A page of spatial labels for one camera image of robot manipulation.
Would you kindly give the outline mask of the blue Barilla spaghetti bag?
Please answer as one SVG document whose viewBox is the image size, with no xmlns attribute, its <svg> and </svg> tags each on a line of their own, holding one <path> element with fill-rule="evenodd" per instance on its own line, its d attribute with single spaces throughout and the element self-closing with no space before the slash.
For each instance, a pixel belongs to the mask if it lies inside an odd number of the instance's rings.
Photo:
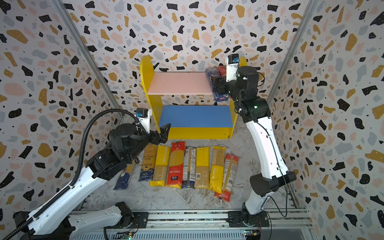
<svg viewBox="0 0 384 240">
<path fill-rule="evenodd" d="M 224 102 L 229 100 L 228 94 L 220 90 L 220 87 L 222 86 L 222 83 L 226 82 L 226 76 L 222 76 L 219 72 L 219 69 L 214 68 L 207 68 L 205 70 L 209 85 L 211 87 L 213 97 L 215 102 Z"/>
</svg>

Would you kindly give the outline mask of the red spaghetti bag top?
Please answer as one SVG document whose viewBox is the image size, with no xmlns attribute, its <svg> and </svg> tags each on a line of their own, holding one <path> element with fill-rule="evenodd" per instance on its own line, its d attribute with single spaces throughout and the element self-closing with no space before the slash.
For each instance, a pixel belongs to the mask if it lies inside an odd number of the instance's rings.
<svg viewBox="0 0 384 240">
<path fill-rule="evenodd" d="M 227 67 L 226 66 L 219 66 L 218 72 L 220 76 L 226 76 L 227 75 Z"/>
</svg>

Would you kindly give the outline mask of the red spaghetti bag black label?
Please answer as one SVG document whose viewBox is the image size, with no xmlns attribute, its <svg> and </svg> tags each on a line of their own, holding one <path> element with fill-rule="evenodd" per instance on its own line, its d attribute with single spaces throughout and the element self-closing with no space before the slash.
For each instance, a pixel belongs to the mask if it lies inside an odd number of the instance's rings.
<svg viewBox="0 0 384 240">
<path fill-rule="evenodd" d="M 184 156 L 185 142 L 172 143 L 167 187 L 181 189 L 183 183 Z"/>
</svg>

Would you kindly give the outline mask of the plain yellow spaghetti bag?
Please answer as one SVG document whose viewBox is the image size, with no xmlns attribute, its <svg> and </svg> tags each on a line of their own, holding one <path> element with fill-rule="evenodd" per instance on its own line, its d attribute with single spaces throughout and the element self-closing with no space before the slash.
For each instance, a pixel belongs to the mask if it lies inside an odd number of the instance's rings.
<svg viewBox="0 0 384 240">
<path fill-rule="evenodd" d="M 196 189 L 208 189 L 210 181 L 210 147 L 197 148 L 196 158 Z"/>
</svg>

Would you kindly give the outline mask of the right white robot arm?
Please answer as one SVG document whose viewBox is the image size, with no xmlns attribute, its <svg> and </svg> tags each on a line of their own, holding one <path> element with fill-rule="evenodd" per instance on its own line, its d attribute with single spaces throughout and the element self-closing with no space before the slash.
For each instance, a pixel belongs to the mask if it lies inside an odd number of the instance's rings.
<svg viewBox="0 0 384 240">
<path fill-rule="evenodd" d="M 279 151 L 268 103 L 257 95 L 260 77 L 262 73 L 255 67 L 232 64 L 226 67 L 224 77 L 213 78 L 214 92 L 227 94 L 234 101 L 235 112 L 250 131 L 261 163 L 261 173 L 250 177 L 252 192 L 242 209 L 247 225 L 260 223 L 267 216 L 263 210 L 265 202 L 279 188 L 297 179 Z"/>
</svg>

